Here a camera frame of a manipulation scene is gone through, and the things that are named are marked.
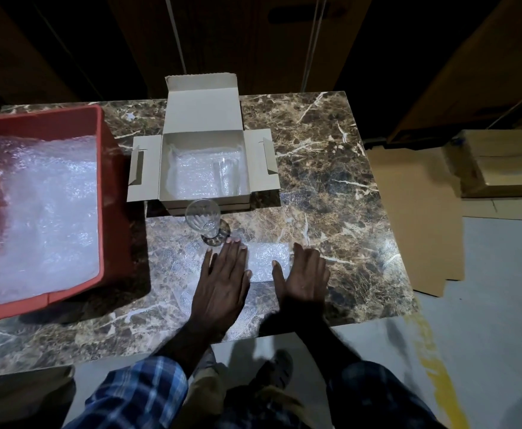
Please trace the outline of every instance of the dark wall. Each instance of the dark wall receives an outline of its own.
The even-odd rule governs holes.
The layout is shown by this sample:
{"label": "dark wall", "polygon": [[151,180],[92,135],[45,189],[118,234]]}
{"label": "dark wall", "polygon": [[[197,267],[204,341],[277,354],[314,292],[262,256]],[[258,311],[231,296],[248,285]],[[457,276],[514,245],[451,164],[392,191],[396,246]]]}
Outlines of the dark wall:
{"label": "dark wall", "polygon": [[372,0],[336,83],[361,136],[388,136],[500,0]]}
{"label": "dark wall", "polygon": [[147,97],[106,0],[0,0],[0,5],[80,100]]}

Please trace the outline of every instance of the marble countertop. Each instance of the marble countertop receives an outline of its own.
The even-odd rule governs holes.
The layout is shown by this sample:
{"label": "marble countertop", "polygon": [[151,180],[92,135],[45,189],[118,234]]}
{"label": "marble countertop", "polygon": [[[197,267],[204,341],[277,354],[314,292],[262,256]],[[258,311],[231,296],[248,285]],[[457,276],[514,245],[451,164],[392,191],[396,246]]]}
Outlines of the marble countertop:
{"label": "marble countertop", "polygon": [[[255,193],[248,212],[224,214],[245,242],[299,242],[318,248],[331,269],[326,318],[358,323],[415,311],[400,253],[343,92],[240,98],[246,129],[271,128],[281,190]],[[91,102],[129,154],[134,136],[161,132],[166,100]],[[84,103],[5,107],[24,113]],[[0,320],[0,375],[153,350],[186,315],[179,259],[200,243],[183,218],[158,202],[128,204],[135,275],[45,310]],[[231,338],[257,335],[275,310],[272,284],[248,296],[250,315]]]}

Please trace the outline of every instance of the white box flap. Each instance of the white box flap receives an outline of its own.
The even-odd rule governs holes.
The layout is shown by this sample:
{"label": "white box flap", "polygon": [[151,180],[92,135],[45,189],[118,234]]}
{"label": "white box flap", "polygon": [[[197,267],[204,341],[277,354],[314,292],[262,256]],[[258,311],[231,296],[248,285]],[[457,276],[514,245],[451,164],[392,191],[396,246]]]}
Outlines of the white box flap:
{"label": "white box flap", "polygon": [[166,83],[164,134],[243,130],[235,74],[174,75]]}
{"label": "white box flap", "polygon": [[243,131],[251,192],[281,188],[270,129]]}
{"label": "white box flap", "polygon": [[160,194],[161,136],[135,136],[127,201],[156,200]]}

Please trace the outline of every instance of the bubble wrap sheet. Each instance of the bubble wrap sheet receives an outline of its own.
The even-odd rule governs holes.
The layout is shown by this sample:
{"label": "bubble wrap sheet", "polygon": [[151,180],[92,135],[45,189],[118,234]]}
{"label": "bubble wrap sheet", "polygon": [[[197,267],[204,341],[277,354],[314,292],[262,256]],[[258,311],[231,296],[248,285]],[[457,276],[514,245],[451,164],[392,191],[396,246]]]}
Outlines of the bubble wrap sheet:
{"label": "bubble wrap sheet", "polygon": [[[227,332],[227,338],[234,340],[245,330],[253,317],[263,314],[263,308],[257,307],[257,297],[266,293],[267,288],[273,288],[273,277],[271,265],[272,260],[277,260],[283,268],[283,275],[288,277],[289,266],[289,247],[288,244],[278,243],[246,243],[248,248],[247,266],[253,275],[251,276],[251,287],[245,307],[235,321],[235,324]],[[214,253],[220,252],[222,247],[215,247]],[[180,258],[172,265],[172,272],[182,278],[186,283],[183,288],[176,288],[173,294],[178,302],[181,311],[189,317],[191,304],[195,289],[198,286],[201,262],[206,253],[207,246],[201,241],[193,241],[186,245],[180,253]]]}
{"label": "bubble wrap sheet", "polygon": [[0,137],[0,304],[99,272],[96,139]]}
{"label": "bubble wrap sheet", "polygon": [[168,160],[166,189],[177,199],[225,197],[249,192],[245,152],[241,147],[199,151],[172,147]]}

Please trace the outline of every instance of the cardboard box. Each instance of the cardboard box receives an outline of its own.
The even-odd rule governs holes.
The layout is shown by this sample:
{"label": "cardboard box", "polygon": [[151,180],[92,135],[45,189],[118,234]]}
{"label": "cardboard box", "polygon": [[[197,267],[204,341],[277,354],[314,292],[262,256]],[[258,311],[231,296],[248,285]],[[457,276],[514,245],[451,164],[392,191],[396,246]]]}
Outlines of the cardboard box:
{"label": "cardboard box", "polygon": [[464,130],[445,151],[462,197],[522,197],[522,130]]}
{"label": "cardboard box", "polygon": [[243,130],[235,74],[176,75],[167,77],[166,83],[169,93],[163,134],[134,137],[128,201],[157,199],[169,213],[181,215],[195,200],[175,198],[168,190],[172,147],[244,149],[248,186],[244,194],[213,198],[222,211],[248,209],[252,192],[280,188],[271,130]]}

